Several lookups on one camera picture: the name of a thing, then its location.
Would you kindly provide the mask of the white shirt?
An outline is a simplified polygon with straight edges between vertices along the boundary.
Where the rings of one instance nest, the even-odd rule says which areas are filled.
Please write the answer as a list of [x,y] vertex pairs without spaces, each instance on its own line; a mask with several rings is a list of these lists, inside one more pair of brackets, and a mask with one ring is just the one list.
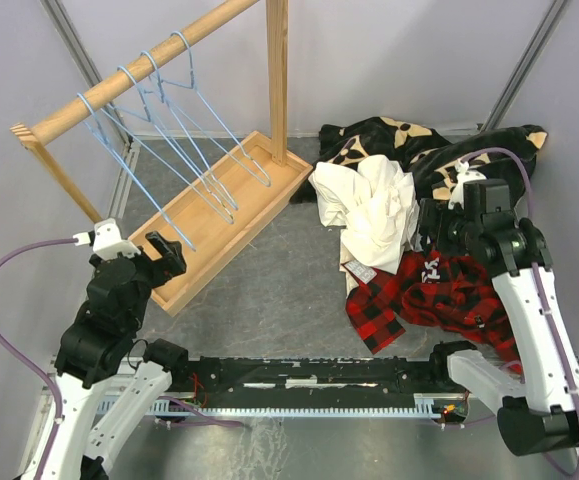
[[341,228],[340,261],[396,273],[418,220],[413,175],[384,155],[372,155],[355,170],[321,162],[308,182],[321,224]]

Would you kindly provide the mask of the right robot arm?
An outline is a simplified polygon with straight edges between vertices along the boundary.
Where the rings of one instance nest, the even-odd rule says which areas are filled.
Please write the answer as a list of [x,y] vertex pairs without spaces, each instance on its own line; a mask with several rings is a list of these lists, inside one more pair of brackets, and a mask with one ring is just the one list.
[[544,235],[497,194],[461,205],[425,199],[419,231],[441,253],[465,254],[484,267],[510,321],[523,374],[516,380],[467,348],[431,362],[429,382],[441,391],[459,384],[474,393],[495,414],[516,456],[579,450],[579,364]]

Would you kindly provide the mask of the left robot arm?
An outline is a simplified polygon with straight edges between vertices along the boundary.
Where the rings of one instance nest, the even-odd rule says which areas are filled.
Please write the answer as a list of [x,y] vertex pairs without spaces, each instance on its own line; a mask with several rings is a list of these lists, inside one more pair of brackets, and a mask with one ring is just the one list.
[[60,398],[53,404],[41,442],[25,479],[106,479],[122,446],[154,401],[168,389],[184,387],[190,378],[186,349],[158,339],[145,350],[123,393],[98,426],[92,421],[112,379],[133,348],[153,289],[186,271],[182,245],[160,233],[147,234],[159,253],[152,259],[143,248],[121,236],[114,220],[75,235],[89,245],[94,274],[74,323],[63,333],[55,361]]

